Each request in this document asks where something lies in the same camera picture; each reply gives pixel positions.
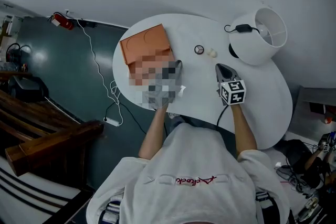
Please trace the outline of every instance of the white cable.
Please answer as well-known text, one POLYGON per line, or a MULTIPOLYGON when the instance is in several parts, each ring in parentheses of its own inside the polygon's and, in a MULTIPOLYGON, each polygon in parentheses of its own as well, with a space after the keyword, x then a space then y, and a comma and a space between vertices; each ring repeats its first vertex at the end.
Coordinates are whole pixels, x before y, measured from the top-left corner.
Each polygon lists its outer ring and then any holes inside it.
POLYGON ((107 97, 110 98, 110 99, 112 99, 112 100, 117 104, 117 106, 118 106, 118 109, 119 109, 119 115, 120 115, 120 118, 121 118, 121 123, 119 123, 118 126, 120 126, 120 125, 122 125, 122 123, 124 122, 124 119, 123 119, 123 117, 122 117, 122 115, 121 115, 120 104, 119 104, 119 95, 120 95, 120 91, 119 91, 118 96, 116 96, 116 95, 115 95, 115 94, 116 94, 115 92, 117 91, 117 88, 118 88, 118 87, 117 87, 117 86, 114 86, 113 88, 111 87, 111 84, 112 84, 113 82, 115 82, 115 81, 113 80, 113 81, 110 83, 110 89, 111 89, 111 93, 114 95, 115 99, 114 99, 113 97, 110 97, 110 96, 109 96, 109 89, 105 86, 105 79, 104 79, 104 76, 100 73, 100 67, 99 67, 99 64, 98 64, 97 61, 96 61, 96 53, 93 51, 93 48, 92 48, 91 37, 85 32, 84 27, 81 26, 81 24, 79 23, 78 19, 76 19, 76 21, 77 21, 78 25, 83 29, 84 34, 85 34, 87 37, 89 37, 89 40, 90 40, 90 47, 91 47, 91 52, 92 52, 92 55, 93 55, 93 60, 94 60, 94 62, 95 62, 96 65, 97 65, 98 74, 99 74, 99 75, 101 76, 101 78, 103 79, 103 86, 104 86, 104 88, 105 88, 106 91, 107 91, 107 97))

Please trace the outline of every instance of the striped fabric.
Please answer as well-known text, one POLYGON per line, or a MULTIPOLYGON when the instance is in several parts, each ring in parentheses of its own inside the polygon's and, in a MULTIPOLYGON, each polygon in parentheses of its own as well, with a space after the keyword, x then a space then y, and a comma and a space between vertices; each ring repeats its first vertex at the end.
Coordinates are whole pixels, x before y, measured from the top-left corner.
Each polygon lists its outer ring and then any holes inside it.
POLYGON ((120 202, 123 195, 115 195, 106 205, 106 209, 101 213, 99 224, 118 224, 120 213, 120 202))

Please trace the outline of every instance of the small round object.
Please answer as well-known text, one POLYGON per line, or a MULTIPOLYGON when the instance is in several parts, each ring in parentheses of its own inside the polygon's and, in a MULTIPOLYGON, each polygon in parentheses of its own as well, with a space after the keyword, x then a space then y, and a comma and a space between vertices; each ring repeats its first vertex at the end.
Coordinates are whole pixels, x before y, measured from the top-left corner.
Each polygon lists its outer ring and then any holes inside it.
POLYGON ((201 45, 197 45, 197 46, 195 46, 195 48, 194 48, 194 52, 195 52, 196 54, 202 54, 202 53, 204 52, 204 48, 203 48, 203 46, 201 46, 201 45))

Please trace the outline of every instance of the black power cord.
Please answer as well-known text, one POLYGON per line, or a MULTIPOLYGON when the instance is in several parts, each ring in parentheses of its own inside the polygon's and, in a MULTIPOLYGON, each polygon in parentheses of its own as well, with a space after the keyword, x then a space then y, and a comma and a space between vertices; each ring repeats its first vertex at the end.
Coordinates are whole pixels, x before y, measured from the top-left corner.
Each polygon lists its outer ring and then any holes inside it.
POLYGON ((244 25, 237 25, 235 29, 233 29, 232 31, 227 31, 225 28, 227 26, 231 26, 231 25, 226 25, 224 26, 224 31, 227 33, 232 33, 234 31, 237 31, 239 33, 247 33, 247 32, 252 32, 252 30, 256 30, 258 31, 258 33, 260 34, 260 31, 258 28, 252 27, 251 25, 248 24, 244 24, 244 25))
MULTIPOLYGON (((106 111, 105 111, 105 118, 106 119, 106 116, 107 116, 107 111, 114 105, 115 103, 112 103, 110 104, 107 108, 106 108, 106 111)), ((122 105, 124 108, 127 109, 127 111, 131 114, 132 118, 134 119, 134 121, 137 123, 137 125, 139 126, 140 130, 146 134, 147 132, 145 132, 142 128, 141 128, 141 125, 139 124, 139 122, 135 119, 135 117, 133 116, 132 112, 128 109, 127 106, 125 106, 124 104, 122 104, 120 101, 119 101, 119 104, 122 105)))
POLYGON ((217 124, 216 124, 216 131, 218 131, 218 125, 219 125, 219 121, 221 120, 221 117, 223 116, 223 113, 225 112, 225 110, 228 108, 228 104, 226 105, 226 107, 224 107, 223 111, 221 112, 221 114, 219 115, 218 117, 218 120, 217 120, 217 124))

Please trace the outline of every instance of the power strip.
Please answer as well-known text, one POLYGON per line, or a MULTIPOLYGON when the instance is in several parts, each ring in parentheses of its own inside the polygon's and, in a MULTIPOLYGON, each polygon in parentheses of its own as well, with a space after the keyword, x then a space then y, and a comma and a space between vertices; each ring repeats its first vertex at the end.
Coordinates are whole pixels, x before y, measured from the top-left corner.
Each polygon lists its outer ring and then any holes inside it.
POLYGON ((115 121, 115 120, 113 120, 113 119, 110 119, 110 118, 108 118, 108 117, 104 118, 103 120, 104 120, 106 123, 111 124, 111 125, 113 125, 113 126, 116 126, 116 127, 119 126, 119 122, 117 122, 117 121, 115 121))

